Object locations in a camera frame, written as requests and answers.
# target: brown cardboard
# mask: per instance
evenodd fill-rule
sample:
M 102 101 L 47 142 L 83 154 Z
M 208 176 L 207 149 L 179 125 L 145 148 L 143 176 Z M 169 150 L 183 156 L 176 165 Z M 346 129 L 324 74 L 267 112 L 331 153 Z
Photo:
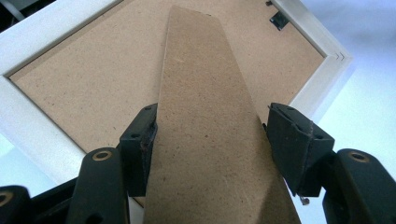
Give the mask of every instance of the brown cardboard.
M 291 24 L 279 32 L 269 22 L 276 8 L 262 0 L 124 0 L 11 79 L 85 151 L 114 147 L 158 102 L 172 5 L 219 18 L 262 121 L 323 60 Z
M 296 223 L 219 20 L 172 7 L 145 223 Z

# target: black clamp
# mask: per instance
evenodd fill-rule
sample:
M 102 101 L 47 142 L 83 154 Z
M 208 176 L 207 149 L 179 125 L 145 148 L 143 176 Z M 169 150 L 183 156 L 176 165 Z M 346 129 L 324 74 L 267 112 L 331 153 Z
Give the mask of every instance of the black clamp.
M 293 107 L 272 103 L 266 127 L 273 159 L 293 195 L 318 197 L 328 223 L 396 221 L 396 183 L 372 155 L 332 151 L 334 139 Z
M 128 195 L 145 196 L 157 105 L 144 107 L 117 148 L 88 153 L 78 177 L 30 198 L 26 188 L 0 188 L 0 224 L 129 223 Z

